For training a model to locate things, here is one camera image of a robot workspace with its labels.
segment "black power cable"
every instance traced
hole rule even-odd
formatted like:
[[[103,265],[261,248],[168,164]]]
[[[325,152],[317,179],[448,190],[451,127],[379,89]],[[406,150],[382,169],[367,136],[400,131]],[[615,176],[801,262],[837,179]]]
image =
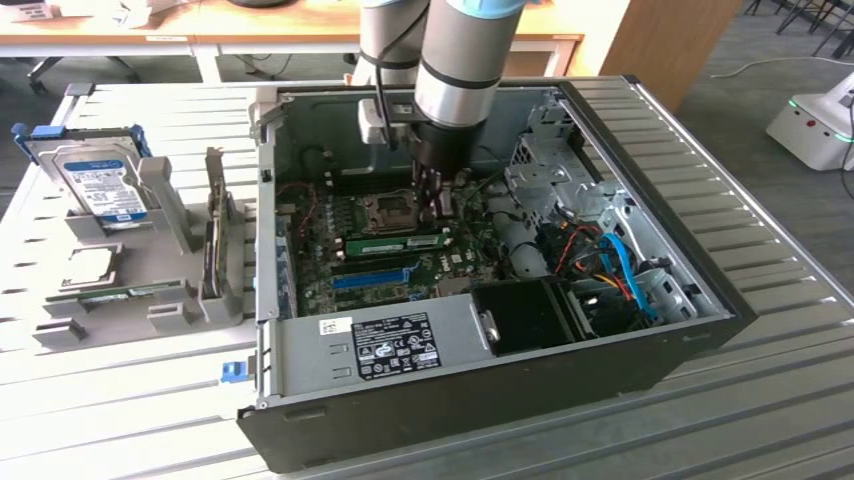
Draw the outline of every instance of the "black power cable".
[[[375,76],[374,83],[376,85],[376,102],[379,103],[380,116],[383,117],[383,131],[386,136],[386,143],[388,144],[390,150],[398,149],[398,140],[394,138],[394,135],[391,133],[391,120],[388,119],[388,102],[386,101],[386,89],[383,86],[383,69],[380,67],[380,64],[383,63],[383,59],[386,58],[386,55],[388,55],[388,52],[391,52],[395,49],[395,47],[403,41],[403,39],[410,36],[410,34],[412,33],[412,30],[415,30],[415,27],[422,22],[422,20],[427,18],[428,10],[430,10],[430,2],[427,2],[427,5],[424,6],[424,10],[422,11],[422,13],[418,14],[418,17],[415,17],[415,20],[412,21],[410,26],[406,27],[406,30],[403,30],[400,35],[398,35],[398,37],[391,41],[391,43],[386,45],[386,48],[383,48],[383,50],[379,52],[379,56],[376,57],[376,65],[374,65],[374,76]]]
[[[845,188],[845,193],[847,193],[851,200],[854,200],[854,193],[851,192],[851,187],[849,187],[849,183],[845,181],[845,163],[847,162],[849,155],[851,154],[851,145],[854,145],[854,90],[849,90],[849,95],[851,96],[851,100],[849,101],[849,125],[851,126],[851,135],[847,140],[849,146],[845,149],[845,155],[842,156],[842,168],[839,169],[839,180],[842,180],[842,187]]]

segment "white label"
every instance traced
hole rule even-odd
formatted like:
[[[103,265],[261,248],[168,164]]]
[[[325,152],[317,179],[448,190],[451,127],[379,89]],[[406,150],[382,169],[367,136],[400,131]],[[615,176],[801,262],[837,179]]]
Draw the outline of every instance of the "white label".
[[[424,247],[439,243],[439,237],[414,237],[406,241],[407,247]]]
[[[327,318],[320,320],[320,335],[332,335],[333,333],[345,333],[352,327],[352,317]]]
[[[127,169],[120,160],[69,162],[63,168],[92,215],[108,222],[132,222],[145,217],[139,192],[124,183]]]
[[[362,253],[396,252],[398,250],[403,250],[403,245],[379,245],[376,247],[364,247]]]
[[[187,37],[180,35],[148,35],[145,40],[149,42],[185,42]]]

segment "perforated metal surface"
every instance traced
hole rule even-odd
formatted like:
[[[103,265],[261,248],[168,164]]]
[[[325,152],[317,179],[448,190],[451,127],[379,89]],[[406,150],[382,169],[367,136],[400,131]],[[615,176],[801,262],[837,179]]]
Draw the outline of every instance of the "perforated metal surface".
[[[620,78],[574,84],[762,317],[648,392],[299,476],[776,479],[851,471],[854,308],[845,292],[643,92]],[[237,197],[252,198],[256,158],[244,92],[103,86],[68,105],[69,124],[92,126],[133,112],[152,148],[168,150],[160,153],[176,165],[188,203],[205,195],[203,157],[193,152],[209,142],[224,145],[232,153],[227,179]],[[20,242],[59,235],[39,223],[45,220],[33,220],[59,212],[59,202],[44,200],[45,188],[37,179],[23,186],[12,205],[19,216],[3,223],[9,263],[49,259],[49,249],[40,248],[47,241]],[[3,289],[37,282],[35,270],[24,273],[29,267],[3,275]],[[1,301],[0,317],[11,316]],[[0,371],[0,477],[269,476],[235,424],[219,417],[241,400],[215,386],[221,362],[251,351],[251,325],[35,355],[27,324],[0,323],[0,361],[12,366]],[[590,379],[567,381],[580,388],[595,381],[595,371]]]

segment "hard drive label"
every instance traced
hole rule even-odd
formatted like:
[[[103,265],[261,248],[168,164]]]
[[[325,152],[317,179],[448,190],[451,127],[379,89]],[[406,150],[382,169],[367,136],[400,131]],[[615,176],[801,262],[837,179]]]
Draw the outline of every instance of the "hard drive label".
[[[145,217],[145,205],[136,188],[124,183],[120,160],[69,162],[63,165],[69,185],[84,199],[92,215],[108,222],[131,222]]]
[[[442,366],[427,313],[353,323],[352,342],[364,380]]]

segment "gray carpet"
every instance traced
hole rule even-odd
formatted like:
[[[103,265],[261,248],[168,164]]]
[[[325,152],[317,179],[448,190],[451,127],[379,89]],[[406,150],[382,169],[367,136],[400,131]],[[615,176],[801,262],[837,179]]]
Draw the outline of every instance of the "gray carpet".
[[[854,248],[849,240],[854,237],[854,200],[845,194],[839,174],[810,170],[764,134],[787,98],[795,93],[826,91],[851,68],[814,61],[786,62],[754,67],[731,79],[708,78],[754,60],[810,54],[823,32],[807,35],[809,23],[797,20],[782,36],[774,35],[782,20],[782,14],[772,15],[775,8],[770,1],[763,2],[756,16],[735,18],[678,117],[807,250],[854,290]],[[275,55],[259,63],[276,72],[285,58]],[[200,81],[189,57],[125,59],[145,82]],[[225,81],[255,80],[243,73],[235,57],[223,57],[220,68]],[[340,78],[349,68],[340,55],[297,55],[279,78]],[[52,93],[36,96],[27,86],[27,69],[15,60],[0,59],[0,213],[27,167],[7,133],[12,123],[48,122],[69,82],[125,81],[105,58],[68,58],[43,77]]]

